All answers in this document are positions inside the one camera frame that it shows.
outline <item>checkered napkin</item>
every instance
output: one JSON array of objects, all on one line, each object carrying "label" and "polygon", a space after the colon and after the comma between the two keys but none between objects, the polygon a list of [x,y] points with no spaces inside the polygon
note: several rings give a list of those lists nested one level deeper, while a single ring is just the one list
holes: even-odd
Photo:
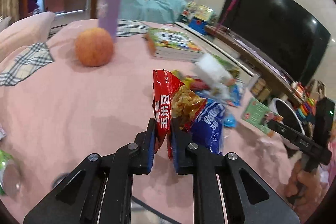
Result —
[{"label": "checkered napkin", "polygon": [[117,37],[130,37],[135,34],[148,32],[149,26],[136,20],[118,20]]},{"label": "checkered napkin", "polygon": [[0,86],[13,86],[43,66],[54,62],[45,43],[36,43],[24,49],[0,74]]}]

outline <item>pink bed sheet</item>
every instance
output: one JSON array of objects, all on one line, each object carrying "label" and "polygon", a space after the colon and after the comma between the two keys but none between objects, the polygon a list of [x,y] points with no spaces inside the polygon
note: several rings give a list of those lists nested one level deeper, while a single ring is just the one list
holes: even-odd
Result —
[{"label": "pink bed sheet", "polygon": [[[192,73],[190,63],[151,58],[142,35],[118,38],[108,65],[83,67],[74,55],[74,39],[95,26],[97,20],[67,25],[47,43],[54,63],[16,86],[0,87],[0,123],[8,133],[0,149],[19,161],[24,178],[16,200],[1,200],[20,223],[61,173],[71,171],[90,153],[114,153],[147,128],[153,117],[153,70]],[[250,98],[247,92],[243,104]],[[244,110],[230,109],[237,119]],[[268,138],[242,120],[225,135],[225,152],[236,152],[282,195],[292,163],[280,137]],[[175,174],[165,147],[155,156],[149,175],[134,177],[133,195],[164,215],[191,224],[192,177]]]}]

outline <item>red snack bag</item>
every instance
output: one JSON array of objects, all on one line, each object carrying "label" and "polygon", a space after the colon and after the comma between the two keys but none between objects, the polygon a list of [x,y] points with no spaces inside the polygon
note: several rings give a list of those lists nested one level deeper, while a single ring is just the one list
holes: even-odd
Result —
[{"label": "red snack bag", "polygon": [[[154,102],[153,109],[157,125],[157,139],[155,152],[163,144],[166,135],[170,135],[171,122],[171,100],[176,91],[184,84],[171,72],[167,70],[153,71]],[[171,159],[171,147],[167,138],[168,156]]]},{"label": "red snack bag", "polygon": [[192,91],[202,91],[209,89],[210,87],[206,83],[204,83],[201,79],[194,79],[194,81],[190,84],[190,90]]}]

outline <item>black tv screen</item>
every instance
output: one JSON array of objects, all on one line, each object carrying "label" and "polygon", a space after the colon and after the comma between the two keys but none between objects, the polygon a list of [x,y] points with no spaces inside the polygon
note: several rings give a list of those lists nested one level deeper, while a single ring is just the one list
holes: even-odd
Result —
[{"label": "black tv screen", "polygon": [[[226,0],[219,22],[231,1]],[[327,29],[293,0],[237,0],[223,25],[304,85],[315,73],[330,39]]]}]

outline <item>pink pillow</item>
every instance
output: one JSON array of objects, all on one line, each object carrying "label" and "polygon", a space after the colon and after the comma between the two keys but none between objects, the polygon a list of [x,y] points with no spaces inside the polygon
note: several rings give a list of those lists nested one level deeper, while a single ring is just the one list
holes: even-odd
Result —
[{"label": "pink pillow", "polygon": [[54,17],[53,12],[33,15],[0,32],[0,62],[19,47],[46,42]]}]

